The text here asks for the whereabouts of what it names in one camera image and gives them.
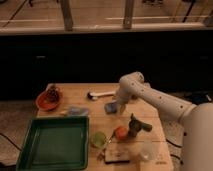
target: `red object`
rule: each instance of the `red object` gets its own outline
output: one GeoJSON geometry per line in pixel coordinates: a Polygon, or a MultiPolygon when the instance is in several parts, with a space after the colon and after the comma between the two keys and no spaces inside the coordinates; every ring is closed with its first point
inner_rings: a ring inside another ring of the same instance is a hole
{"type": "Polygon", "coordinates": [[[128,130],[126,127],[119,126],[115,129],[115,137],[118,140],[125,140],[127,138],[127,135],[128,135],[128,130]]]}
{"type": "Polygon", "coordinates": [[[53,110],[55,109],[61,102],[62,93],[58,91],[59,100],[55,102],[50,102],[47,100],[47,91],[43,91],[36,98],[36,106],[43,111],[53,110]]]}

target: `toy fruit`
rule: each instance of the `toy fruit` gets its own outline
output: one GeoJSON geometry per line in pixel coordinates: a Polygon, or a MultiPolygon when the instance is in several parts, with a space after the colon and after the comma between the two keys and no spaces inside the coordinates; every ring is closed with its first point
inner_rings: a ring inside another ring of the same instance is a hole
{"type": "Polygon", "coordinates": [[[125,126],[119,126],[114,133],[117,140],[125,140],[128,135],[128,129],[125,126]]]}

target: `brush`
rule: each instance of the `brush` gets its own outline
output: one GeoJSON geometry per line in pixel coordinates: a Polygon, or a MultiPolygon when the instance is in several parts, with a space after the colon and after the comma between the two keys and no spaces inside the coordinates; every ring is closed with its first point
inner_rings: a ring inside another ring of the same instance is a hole
{"type": "Polygon", "coordinates": [[[88,92],[87,98],[91,100],[98,100],[99,97],[114,96],[114,95],[115,95],[115,91],[107,91],[107,92],[101,92],[101,93],[88,92]]]}

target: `dark wall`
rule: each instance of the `dark wall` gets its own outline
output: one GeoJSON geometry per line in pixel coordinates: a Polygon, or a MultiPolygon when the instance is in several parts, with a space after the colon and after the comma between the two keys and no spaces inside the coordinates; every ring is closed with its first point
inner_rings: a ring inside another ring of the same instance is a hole
{"type": "Polygon", "coordinates": [[[141,71],[162,91],[213,89],[213,31],[0,37],[0,99],[35,98],[49,82],[118,82],[141,71]]]}

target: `white object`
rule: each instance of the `white object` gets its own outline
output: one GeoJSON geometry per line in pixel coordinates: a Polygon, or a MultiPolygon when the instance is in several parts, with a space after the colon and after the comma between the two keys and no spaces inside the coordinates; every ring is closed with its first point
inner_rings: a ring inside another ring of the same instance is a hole
{"type": "Polygon", "coordinates": [[[87,98],[89,98],[91,100],[98,100],[99,97],[114,96],[114,95],[115,95],[115,91],[107,91],[107,92],[101,92],[101,93],[88,92],[87,98]]]}
{"type": "Polygon", "coordinates": [[[213,170],[213,104],[195,105],[168,95],[138,81],[140,72],[120,78],[116,92],[118,104],[128,103],[132,95],[142,98],[157,109],[171,115],[184,127],[181,171],[213,170]]]}

